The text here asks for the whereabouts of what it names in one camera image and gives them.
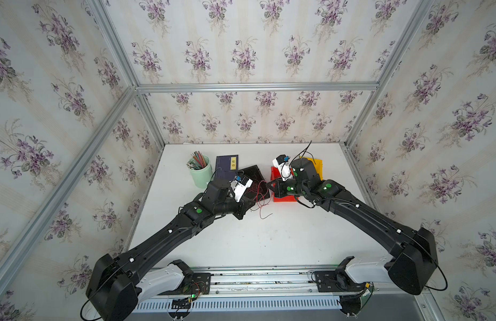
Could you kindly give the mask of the black plastic bin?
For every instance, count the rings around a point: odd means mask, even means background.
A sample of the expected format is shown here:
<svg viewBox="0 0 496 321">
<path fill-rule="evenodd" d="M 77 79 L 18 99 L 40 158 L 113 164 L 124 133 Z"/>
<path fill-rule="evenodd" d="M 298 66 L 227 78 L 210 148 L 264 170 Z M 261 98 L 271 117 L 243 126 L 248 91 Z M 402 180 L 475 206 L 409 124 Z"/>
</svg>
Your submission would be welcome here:
<svg viewBox="0 0 496 321">
<path fill-rule="evenodd" d="M 271 193 L 266 186 L 266 180 L 257 165 L 240 169 L 238 174 L 243 174 L 253 180 L 252 186 L 244 193 L 244 197 L 254 201 L 262 201 L 271 197 Z"/>
</svg>

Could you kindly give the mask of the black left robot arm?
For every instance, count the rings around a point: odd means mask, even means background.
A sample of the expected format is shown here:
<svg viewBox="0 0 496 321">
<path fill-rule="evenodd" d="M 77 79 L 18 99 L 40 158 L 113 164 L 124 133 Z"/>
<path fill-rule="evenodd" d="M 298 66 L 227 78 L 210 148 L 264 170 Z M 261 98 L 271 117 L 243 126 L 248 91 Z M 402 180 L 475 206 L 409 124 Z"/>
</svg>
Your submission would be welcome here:
<svg viewBox="0 0 496 321">
<path fill-rule="evenodd" d="M 140 301 L 142 278 L 181 243 L 193 238 L 221 217 L 232 214 L 242 220 L 255 205 L 252 197 L 235 198 L 231 183 L 214 179 L 204 192 L 179 207 L 175 218 L 161 230 L 113 258 L 103 255 L 95 263 L 86 289 L 97 320 L 125 320 Z"/>
</svg>

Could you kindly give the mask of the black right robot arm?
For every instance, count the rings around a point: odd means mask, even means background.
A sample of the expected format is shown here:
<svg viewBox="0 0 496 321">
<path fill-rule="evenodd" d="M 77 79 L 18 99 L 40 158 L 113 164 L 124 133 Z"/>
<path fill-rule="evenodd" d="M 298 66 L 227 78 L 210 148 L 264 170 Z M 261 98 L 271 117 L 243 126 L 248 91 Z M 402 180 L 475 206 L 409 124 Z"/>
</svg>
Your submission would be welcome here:
<svg viewBox="0 0 496 321">
<path fill-rule="evenodd" d="M 398 288 L 419 295 L 438 270 L 435 236 L 424 227 L 414 230 L 381 214 L 332 179 L 322 180 L 314 162 L 280 155 L 273 160 L 280 177 L 267 184 L 276 198 L 305 199 L 303 206 L 320 207 L 352 223 L 387 250 L 391 261 L 384 265 Z"/>
</svg>

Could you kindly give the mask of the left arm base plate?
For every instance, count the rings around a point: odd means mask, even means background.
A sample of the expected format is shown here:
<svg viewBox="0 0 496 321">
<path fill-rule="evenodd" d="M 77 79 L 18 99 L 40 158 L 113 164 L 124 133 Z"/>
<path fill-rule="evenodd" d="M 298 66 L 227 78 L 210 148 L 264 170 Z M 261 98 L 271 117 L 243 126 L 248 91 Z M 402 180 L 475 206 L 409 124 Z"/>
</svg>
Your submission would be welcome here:
<svg viewBox="0 0 496 321">
<path fill-rule="evenodd" d="M 204 295 L 209 294 L 211 288 L 211 273 L 194 273 L 185 276 L 184 280 L 175 290 L 168 290 L 158 294 L 159 296 L 169 295 Z"/>
</svg>

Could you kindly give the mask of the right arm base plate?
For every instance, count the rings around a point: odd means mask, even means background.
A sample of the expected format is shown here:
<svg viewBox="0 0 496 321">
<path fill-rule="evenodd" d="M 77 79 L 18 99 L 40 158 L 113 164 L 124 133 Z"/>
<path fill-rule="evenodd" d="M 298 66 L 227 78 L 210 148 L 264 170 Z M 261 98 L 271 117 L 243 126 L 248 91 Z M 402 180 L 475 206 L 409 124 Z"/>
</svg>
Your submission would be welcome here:
<svg viewBox="0 0 496 321">
<path fill-rule="evenodd" d="M 362 292 L 366 283 L 356 283 L 344 271 L 315 271 L 312 273 L 312 281 L 316 284 L 319 292 Z"/>
</svg>

